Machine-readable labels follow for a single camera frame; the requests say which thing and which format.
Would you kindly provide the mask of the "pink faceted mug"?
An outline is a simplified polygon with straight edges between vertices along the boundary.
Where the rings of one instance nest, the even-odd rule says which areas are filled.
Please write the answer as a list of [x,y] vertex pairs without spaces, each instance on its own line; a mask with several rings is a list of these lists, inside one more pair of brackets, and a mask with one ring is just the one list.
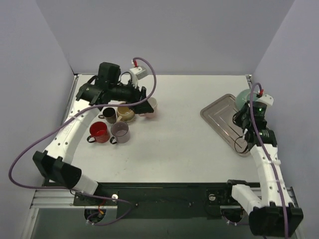
[[146,113],[146,114],[140,114],[139,116],[140,117],[145,117],[145,118],[148,118],[148,119],[152,119],[152,118],[154,118],[157,115],[158,102],[157,102],[156,98],[150,97],[148,99],[148,103],[152,107],[153,112],[152,113]]

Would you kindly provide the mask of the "green mug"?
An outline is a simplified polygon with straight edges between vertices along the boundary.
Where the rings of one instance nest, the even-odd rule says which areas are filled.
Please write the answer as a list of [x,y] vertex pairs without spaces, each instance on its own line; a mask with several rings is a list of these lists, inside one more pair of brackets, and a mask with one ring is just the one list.
[[250,89],[245,89],[241,91],[235,98],[235,106],[237,110],[241,110],[245,103],[250,99]]

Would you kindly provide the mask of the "beige round mug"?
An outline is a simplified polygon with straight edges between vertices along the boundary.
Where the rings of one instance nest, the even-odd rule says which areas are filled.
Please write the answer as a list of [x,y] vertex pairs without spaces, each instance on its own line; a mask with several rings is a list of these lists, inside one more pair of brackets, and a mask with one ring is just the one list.
[[135,120],[135,113],[128,107],[118,107],[116,110],[116,122],[133,122]]

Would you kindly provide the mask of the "dark brown mug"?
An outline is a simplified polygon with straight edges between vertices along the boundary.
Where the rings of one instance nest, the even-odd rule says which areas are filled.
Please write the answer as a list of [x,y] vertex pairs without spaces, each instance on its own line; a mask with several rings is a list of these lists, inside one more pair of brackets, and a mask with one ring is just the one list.
[[116,111],[112,107],[107,107],[98,115],[98,118],[105,119],[108,123],[114,124],[117,120]]

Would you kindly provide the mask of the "purple mug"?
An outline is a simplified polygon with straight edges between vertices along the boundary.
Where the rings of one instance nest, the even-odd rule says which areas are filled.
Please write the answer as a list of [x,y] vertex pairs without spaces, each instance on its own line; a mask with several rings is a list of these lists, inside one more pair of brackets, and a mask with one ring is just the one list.
[[126,122],[116,122],[111,127],[111,144],[123,144],[130,140],[129,126]]

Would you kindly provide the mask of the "red mug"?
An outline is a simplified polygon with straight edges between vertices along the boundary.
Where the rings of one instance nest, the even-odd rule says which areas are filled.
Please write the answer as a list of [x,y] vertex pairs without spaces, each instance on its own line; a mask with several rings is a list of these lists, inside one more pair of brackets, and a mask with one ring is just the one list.
[[102,121],[97,121],[89,127],[90,135],[87,137],[88,143],[105,143],[110,139],[107,125]]

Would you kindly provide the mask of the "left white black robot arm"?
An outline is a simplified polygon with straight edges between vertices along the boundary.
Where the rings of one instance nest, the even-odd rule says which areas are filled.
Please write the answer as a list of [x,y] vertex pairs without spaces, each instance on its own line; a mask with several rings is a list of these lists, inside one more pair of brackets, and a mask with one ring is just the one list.
[[111,106],[110,101],[123,102],[125,107],[138,115],[153,113],[148,102],[151,94],[147,93],[145,87],[138,86],[138,81],[148,74],[145,67],[137,64],[139,60],[139,57],[132,59],[133,68],[129,70],[131,78],[127,84],[120,81],[119,65],[101,63],[98,74],[80,87],[70,114],[58,129],[54,140],[43,152],[36,151],[32,158],[44,178],[84,193],[91,205],[99,204],[103,193],[98,189],[97,181],[72,165],[73,157],[89,124],[104,107]]

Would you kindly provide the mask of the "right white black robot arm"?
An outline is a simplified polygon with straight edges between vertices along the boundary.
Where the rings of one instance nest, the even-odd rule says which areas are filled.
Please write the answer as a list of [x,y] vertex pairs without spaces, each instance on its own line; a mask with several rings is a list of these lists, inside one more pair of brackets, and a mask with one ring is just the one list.
[[233,181],[232,186],[223,190],[222,196],[229,204],[237,201],[246,211],[253,235],[287,239],[295,233],[304,214],[294,205],[285,186],[276,136],[267,128],[265,120],[266,108],[263,102],[246,102],[233,117],[255,161],[261,197],[257,197],[244,181]]

